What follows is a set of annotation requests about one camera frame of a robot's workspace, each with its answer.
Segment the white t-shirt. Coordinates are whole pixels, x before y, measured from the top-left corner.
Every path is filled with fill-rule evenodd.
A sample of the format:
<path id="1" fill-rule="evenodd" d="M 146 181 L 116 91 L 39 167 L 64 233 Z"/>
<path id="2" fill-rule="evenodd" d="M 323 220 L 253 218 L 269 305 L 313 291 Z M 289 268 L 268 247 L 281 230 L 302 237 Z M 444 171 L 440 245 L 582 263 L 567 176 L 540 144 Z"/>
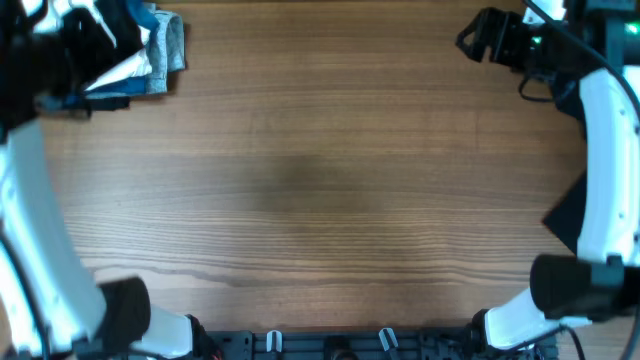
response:
<path id="1" fill-rule="evenodd" d="M 21 0 L 19 5 L 30 29 L 62 42 L 87 91 L 152 70 L 146 46 L 159 21 L 141 1 Z"/>

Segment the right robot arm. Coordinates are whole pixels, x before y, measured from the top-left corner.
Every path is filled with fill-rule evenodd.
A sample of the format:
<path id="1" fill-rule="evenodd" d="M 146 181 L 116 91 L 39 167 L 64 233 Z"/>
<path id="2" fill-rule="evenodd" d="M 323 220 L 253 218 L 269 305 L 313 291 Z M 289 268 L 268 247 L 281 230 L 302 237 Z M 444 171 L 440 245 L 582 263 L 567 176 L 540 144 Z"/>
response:
<path id="1" fill-rule="evenodd" d="M 550 102 L 582 126 L 586 169 L 544 220 L 568 254 L 539 255 L 523 292 L 474 316 L 468 355 L 517 354 L 561 332 L 639 314 L 639 5 L 526 7 L 481 9 L 457 47 L 548 85 Z"/>

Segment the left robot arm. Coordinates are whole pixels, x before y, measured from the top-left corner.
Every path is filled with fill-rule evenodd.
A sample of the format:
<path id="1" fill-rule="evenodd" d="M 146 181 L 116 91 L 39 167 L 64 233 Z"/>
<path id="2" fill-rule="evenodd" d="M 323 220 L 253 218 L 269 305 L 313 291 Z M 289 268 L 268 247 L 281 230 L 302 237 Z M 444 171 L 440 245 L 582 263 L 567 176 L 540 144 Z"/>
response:
<path id="1" fill-rule="evenodd" d="M 126 1 L 1 5 L 1 299 L 18 359 L 218 359 L 199 321 L 151 304 L 137 277 L 97 283 L 49 181 L 39 115 L 90 114 L 85 89 L 143 49 Z"/>

